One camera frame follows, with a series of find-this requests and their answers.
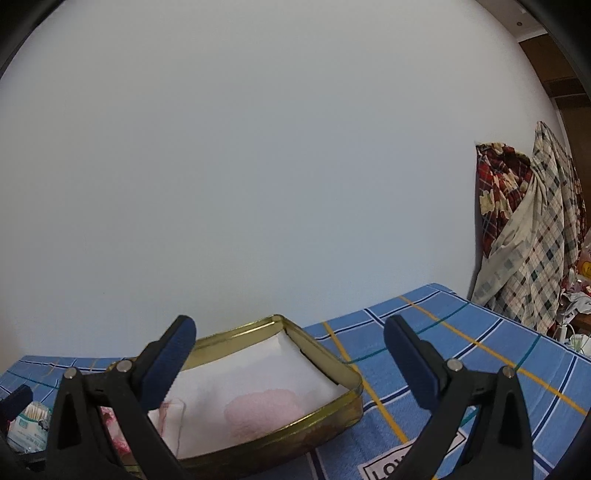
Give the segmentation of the beige plaid hanging cloth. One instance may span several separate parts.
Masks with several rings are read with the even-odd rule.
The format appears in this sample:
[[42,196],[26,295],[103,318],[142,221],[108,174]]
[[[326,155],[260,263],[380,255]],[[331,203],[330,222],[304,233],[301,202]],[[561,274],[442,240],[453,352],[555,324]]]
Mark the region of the beige plaid hanging cloth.
[[529,188],[482,260],[471,300],[546,333],[554,324],[563,281],[585,235],[585,203],[573,160],[538,122]]

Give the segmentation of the blue plaid tablecloth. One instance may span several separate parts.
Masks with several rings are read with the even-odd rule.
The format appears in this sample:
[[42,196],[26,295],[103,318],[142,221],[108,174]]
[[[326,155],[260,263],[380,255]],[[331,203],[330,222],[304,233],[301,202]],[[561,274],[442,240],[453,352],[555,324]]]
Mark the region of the blue plaid tablecloth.
[[433,284],[301,328],[276,314],[49,367],[43,451],[5,479],[586,479],[590,361]]

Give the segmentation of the cotton swab packet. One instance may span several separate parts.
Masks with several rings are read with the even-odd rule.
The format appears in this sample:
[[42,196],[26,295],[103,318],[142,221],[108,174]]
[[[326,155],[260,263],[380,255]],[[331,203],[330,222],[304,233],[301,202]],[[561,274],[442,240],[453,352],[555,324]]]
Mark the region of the cotton swab packet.
[[52,411],[33,401],[10,423],[7,442],[18,453],[30,454],[46,449]]

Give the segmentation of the red floral hanging cloth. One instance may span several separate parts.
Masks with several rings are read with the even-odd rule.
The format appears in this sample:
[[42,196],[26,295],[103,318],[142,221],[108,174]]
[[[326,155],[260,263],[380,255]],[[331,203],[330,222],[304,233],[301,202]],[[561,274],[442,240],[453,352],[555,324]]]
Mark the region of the red floral hanging cloth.
[[525,198],[533,172],[527,155],[499,142],[476,145],[482,250],[488,258],[511,216]]

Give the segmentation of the cluttered side table items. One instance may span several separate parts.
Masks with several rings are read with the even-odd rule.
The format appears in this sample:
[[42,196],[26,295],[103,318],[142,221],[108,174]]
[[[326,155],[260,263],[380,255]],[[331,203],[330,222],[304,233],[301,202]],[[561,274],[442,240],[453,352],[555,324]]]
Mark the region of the cluttered side table items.
[[581,247],[559,297],[558,341],[590,357],[590,239]]

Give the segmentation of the pink fluffy pad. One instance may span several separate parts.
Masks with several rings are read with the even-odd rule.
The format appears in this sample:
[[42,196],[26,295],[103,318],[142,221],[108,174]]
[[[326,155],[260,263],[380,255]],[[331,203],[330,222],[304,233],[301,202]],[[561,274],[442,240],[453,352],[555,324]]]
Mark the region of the pink fluffy pad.
[[304,408],[293,391],[270,389],[233,399],[224,407],[224,418],[236,442],[266,436],[304,417]]

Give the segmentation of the white pink-edged handkerchief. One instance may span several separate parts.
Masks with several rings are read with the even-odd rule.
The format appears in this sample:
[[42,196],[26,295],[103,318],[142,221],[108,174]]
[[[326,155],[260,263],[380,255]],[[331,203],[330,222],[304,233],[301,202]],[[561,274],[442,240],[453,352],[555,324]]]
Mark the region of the white pink-edged handkerchief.
[[[121,457],[130,455],[131,449],[119,427],[113,409],[101,407],[100,410],[115,450]],[[173,399],[164,401],[158,409],[148,412],[149,420],[174,456],[178,455],[184,410],[185,404],[178,399]]]

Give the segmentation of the gold metal tin box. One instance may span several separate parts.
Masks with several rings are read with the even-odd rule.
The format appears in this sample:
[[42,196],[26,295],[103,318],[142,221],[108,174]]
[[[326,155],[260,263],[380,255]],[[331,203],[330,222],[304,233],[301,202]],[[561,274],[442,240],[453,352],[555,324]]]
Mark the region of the gold metal tin box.
[[179,373],[219,360],[280,332],[286,333],[318,370],[344,386],[346,393],[262,438],[197,457],[178,459],[175,456],[192,478],[242,479],[262,473],[307,454],[362,418],[363,382],[360,374],[322,346],[311,334],[280,314],[202,339],[195,338],[193,348]]

